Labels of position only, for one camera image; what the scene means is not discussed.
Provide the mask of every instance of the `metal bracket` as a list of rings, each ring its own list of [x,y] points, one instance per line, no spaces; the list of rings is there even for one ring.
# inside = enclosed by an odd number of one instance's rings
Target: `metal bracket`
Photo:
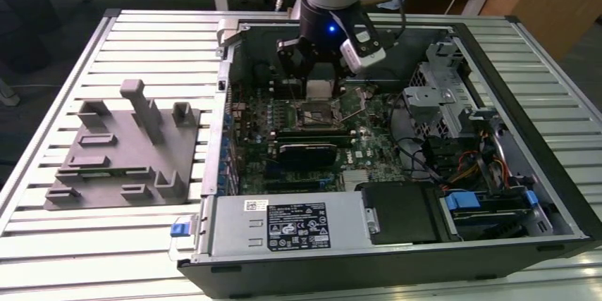
[[[458,116],[458,121],[462,126],[462,133],[473,132],[473,125],[475,122],[486,123],[494,117],[498,116],[498,110],[489,107],[483,109],[465,109],[462,110],[461,115]]]
[[[368,232],[370,234],[377,234],[381,232],[381,225],[378,224],[378,216],[377,216],[377,209],[367,208],[364,210],[366,215],[366,224],[368,225]]]
[[[434,87],[407,87],[403,96],[411,106],[434,107],[439,104],[453,104],[454,95],[447,90],[438,90]]]
[[[486,109],[465,109],[462,114],[467,115],[469,120],[487,121],[498,115],[498,110],[491,107]]]
[[[220,49],[232,45],[240,40],[240,31],[248,30],[248,27],[243,27],[239,30],[238,19],[220,19],[218,23],[218,45]]]

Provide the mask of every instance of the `motherboard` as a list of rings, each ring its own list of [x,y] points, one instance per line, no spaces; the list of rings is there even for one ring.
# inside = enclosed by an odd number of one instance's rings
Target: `motherboard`
[[[234,93],[239,194],[339,192],[406,180],[389,129],[395,94],[346,85],[336,99],[319,91],[298,99],[294,84],[275,87]]]

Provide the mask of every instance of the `white cable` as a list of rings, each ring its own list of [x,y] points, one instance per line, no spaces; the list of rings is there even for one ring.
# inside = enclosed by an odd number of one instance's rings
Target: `white cable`
[[[451,0],[450,6],[447,7],[447,10],[445,10],[445,13],[443,13],[445,15],[447,15],[450,13],[451,6],[454,5],[454,3],[455,3],[455,0]]]

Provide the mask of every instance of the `floor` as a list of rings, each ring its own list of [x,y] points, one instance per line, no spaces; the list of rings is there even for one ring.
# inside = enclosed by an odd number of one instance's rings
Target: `floor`
[[[272,11],[275,0],[230,0],[234,11]],[[41,37],[52,54],[51,65],[31,74],[17,75],[0,63],[4,81],[16,87],[21,97],[17,107],[0,105],[0,187],[11,174],[40,121],[52,104],[60,85],[98,26],[106,8],[155,10],[214,10],[212,0],[51,0],[63,27]],[[0,1],[0,11],[7,6]],[[602,25],[594,25],[561,61],[561,66],[602,109]]]

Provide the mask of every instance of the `red wire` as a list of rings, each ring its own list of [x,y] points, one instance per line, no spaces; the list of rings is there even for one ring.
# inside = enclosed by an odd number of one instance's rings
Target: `red wire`
[[[463,160],[465,156],[469,154],[474,154],[474,153],[478,153],[478,151],[466,151],[465,153],[462,153],[461,158],[458,159],[458,172],[462,169],[462,160]]]

